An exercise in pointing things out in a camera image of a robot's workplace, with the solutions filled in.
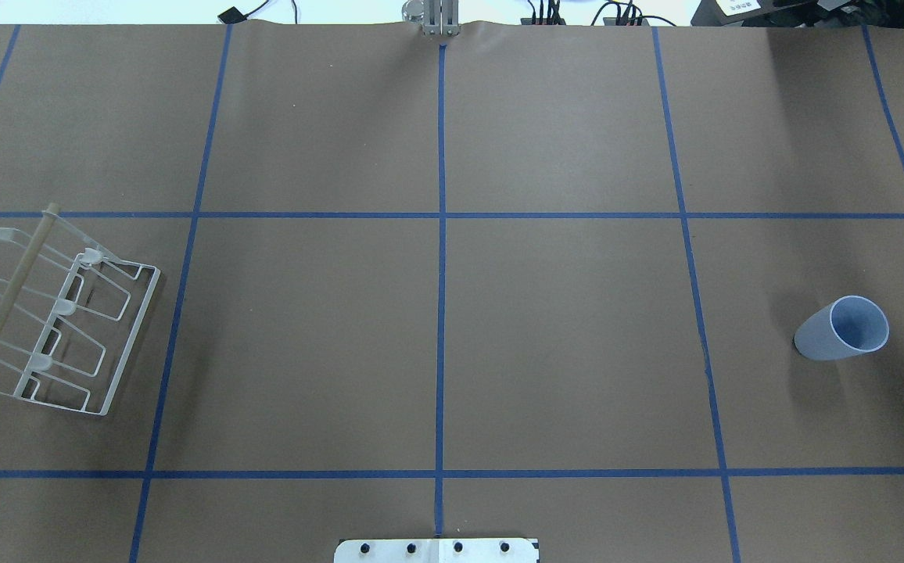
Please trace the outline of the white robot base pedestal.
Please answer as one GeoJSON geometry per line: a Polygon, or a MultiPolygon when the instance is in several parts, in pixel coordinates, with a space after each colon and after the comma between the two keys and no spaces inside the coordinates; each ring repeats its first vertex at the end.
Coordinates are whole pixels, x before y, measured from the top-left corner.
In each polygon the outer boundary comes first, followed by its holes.
{"type": "Polygon", "coordinates": [[[334,562],[539,562],[537,540],[421,538],[344,540],[334,562]]]}

